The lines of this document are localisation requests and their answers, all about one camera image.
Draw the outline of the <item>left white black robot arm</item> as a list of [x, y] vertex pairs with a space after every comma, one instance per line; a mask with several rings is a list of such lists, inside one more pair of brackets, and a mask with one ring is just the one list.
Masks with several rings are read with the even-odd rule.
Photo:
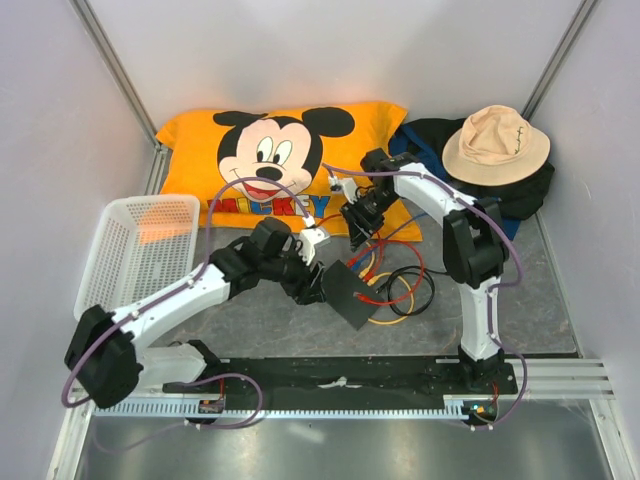
[[151, 296], [107, 311], [96, 304], [77, 323], [64, 363], [89, 401], [113, 407], [137, 387], [142, 353], [183, 321], [267, 280], [299, 305], [324, 300], [322, 266], [314, 257], [330, 235], [312, 224], [293, 235], [268, 217], [253, 231], [210, 253], [192, 272]]

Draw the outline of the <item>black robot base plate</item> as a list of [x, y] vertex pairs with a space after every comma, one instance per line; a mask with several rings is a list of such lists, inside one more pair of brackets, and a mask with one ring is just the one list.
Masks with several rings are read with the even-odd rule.
[[230, 373], [253, 378], [265, 393], [331, 389], [340, 384], [429, 396], [518, 392], [514, 368], [502, 356], [478, 365], [436, 356], [233, 358], [214, 361], [199, 379]]

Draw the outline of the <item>black TP-Link network switch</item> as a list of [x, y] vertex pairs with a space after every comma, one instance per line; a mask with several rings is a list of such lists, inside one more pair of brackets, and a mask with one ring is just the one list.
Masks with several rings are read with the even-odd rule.
[[355, 330], [360, 330], [383, 302], [374, 288], [341, 261], [325, 269], [321, 285], [326, 303]]

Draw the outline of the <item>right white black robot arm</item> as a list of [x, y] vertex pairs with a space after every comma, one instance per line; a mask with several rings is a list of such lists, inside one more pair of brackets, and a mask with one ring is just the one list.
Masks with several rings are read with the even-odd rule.
[[419, 207], [442, 228], [442, 260], [458, 285], [463, 334], [458, 347], [458, 381], [477, 394], [489, 387], [504, 364], [497, 321], [497, 290], [509, 258], [507, 237], [495, 200], [477, 200], [446, 184], [409, 153], [390, 157], [381, 149], [361, 161], [357, 175], [372, 189], [357, 193], [348, 177], [329, 177], [330, 188], [347, 202], [340, 212], [347, 222], [351, 247], [358, 248], [378, 232], [385, 214], [400, 199]]

